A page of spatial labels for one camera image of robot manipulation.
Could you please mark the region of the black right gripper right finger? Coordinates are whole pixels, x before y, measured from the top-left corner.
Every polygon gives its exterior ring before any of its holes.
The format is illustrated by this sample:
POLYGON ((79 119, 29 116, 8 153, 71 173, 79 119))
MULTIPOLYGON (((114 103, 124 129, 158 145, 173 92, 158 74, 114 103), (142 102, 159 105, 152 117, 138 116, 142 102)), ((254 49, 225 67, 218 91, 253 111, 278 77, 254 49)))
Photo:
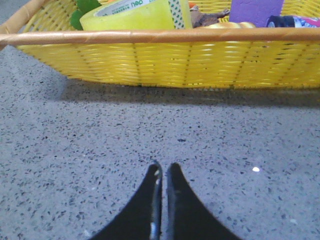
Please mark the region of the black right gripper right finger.
POLYGON ((188 184, 181 166, 170 165, 167 172, 169 240, 239 240, 219 222, 188 184))

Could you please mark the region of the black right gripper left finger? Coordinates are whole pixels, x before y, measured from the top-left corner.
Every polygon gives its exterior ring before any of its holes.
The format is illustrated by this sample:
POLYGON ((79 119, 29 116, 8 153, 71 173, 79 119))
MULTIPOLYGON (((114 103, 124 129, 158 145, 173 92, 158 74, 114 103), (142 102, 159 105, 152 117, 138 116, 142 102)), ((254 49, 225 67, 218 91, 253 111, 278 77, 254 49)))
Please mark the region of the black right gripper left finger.
POLYGON ((163 171, 153 162, 137 191, 93 240, 158 240, 162 222, 163 171))

